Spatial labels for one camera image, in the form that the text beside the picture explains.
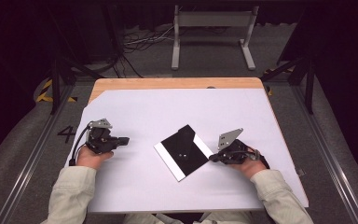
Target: gray floor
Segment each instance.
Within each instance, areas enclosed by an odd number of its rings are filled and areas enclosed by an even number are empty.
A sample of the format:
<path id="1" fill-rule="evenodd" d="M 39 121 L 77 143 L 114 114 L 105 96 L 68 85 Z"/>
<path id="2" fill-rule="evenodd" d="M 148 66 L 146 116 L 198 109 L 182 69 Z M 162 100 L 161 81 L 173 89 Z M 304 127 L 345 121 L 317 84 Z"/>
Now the gray floor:
<path id="1" fill-rule="evenodd" d="M 126 57 L 145 77 L 261 77 L 263 71 L 275 67 L 294 27 L 294 25 L 255 27 L 250 44 L 256 65 L 255 71 L 248 71 L 246 68 L 238 44 L 241 30 L 232 28 L 222 35 L 205 30 L 187 31 L 181 38 L 181 61 L 178 71 L 171 70 L 171 40 L 158 43 L 145 51 L 126 54 Z M 118 65 L 117 69 L 123 71 L 121 65 Z M 127 65 L 124 73 L 127 77 L 135 77 Z M 112 70 L 104 75 L 115 76 Z M 293 88 L 283 82 L 284 78 L 285 76 L 280 76 L 268 83 L 272 88 L 269 99 L 295 166 L 306 173 L 300 178 L 310 200 L 308 211 L 315 223 L 352 223 L 321 157 L 315 136 L 307 123 L 307 115 L 301 110 Z M 77 128 L 82 109 L 87 105 L 92 90 L 92 81 L 87 78 L 80 79 L 82 81 L 76 83 L 71 93 L 71 96 L 78 97 L 78 101 L 65 104 L 27 188 L 15 206 L 10 223 L 39 223 L 47 217 L 50 185 L 63 167 L 74 141 L 72 136 L 65 144 L 65 136 L 59 136 L 57 133 L 68 126 Z M 51 103 L 37 103 L 34 110 L 19 122 L 0 146 L 0 211 L 27 162 L 39 134 L 43 131 L 50 109 Z M 353 160 L 318 83 L 315 84 L 313 109 L 324 138 L 337 157 L 358 199 L 358 165 Z M 256 223 L 268 223 L 264 212 L 254 212 L 254 216 Z M 90 214 L 87 223 L 120 223 L 122 218 L 122 215 Z"/>

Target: black cable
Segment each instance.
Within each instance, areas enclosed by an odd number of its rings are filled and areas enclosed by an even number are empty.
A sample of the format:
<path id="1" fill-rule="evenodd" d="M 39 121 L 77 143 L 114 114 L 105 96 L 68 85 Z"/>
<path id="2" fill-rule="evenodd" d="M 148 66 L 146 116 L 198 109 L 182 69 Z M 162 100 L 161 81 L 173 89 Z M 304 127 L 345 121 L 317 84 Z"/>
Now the black cable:
<path id="1" fill-rule="evenodd" d="M 72 150 L 72 159 L 69 160 L 69 166 L 75 166 L 76 165 L 76 149 L 77 149 L 77 145 L 80 142 L 81 137 L 83 136 L 83 134 L 86 132 L 86 130 L 89 129 L 89 125 L 83 130 L 83 132 L 81 132 L 80 136 L 77 138 L 76 144 L 74 149 Z"/>
<path id="2" fill-rule="evenodd" d="M 135 68 L 133 68 L 132 64 L 131 64 L 130 61 L 126 58 L 126 56 L 124 56 L 124 54 L 123 54 L 122 57 L 124 58 L 124 60 L 127 61 L 127 63 L 128 63 L 128 64 L 130 65 L 130 67 L 132 68 L 133 72 L 134 72 L 138 77 L 143 77 L 143 76 L 139 75 L 139 73 L 135 70 Z"/>

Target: white metal frame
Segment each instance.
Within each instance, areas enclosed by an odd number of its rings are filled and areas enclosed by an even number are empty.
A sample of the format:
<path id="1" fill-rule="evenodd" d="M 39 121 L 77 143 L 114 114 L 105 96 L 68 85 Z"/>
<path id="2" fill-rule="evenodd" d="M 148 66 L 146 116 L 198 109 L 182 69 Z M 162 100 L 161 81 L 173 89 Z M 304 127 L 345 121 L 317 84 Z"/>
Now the white metal frame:
<path id="1" fill-rule="evenodd" d="M 241 48 L 249 70 L 255 70 L 249 41 L 255 26 L 258 7 L 252 11 L 179 11 L 179 6 L 175 6 L 173 20 L 174 42 L 172 54 L 172 70 L 179 69 L 180 39 L 179 27 L 181 26 L 243 26 L 245 27 L 246 37 L 240 39 Z"/>

